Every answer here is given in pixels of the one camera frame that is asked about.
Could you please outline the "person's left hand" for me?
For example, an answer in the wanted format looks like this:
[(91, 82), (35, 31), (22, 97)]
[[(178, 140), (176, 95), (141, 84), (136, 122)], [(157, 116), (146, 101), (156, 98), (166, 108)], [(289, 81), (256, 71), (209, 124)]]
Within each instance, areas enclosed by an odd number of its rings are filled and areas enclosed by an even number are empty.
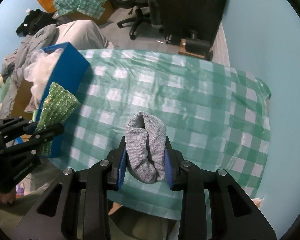
[(14, 187), (9, 193), (0, 193), (0, 205), (10, 205), (15, 202), (16, 188)]

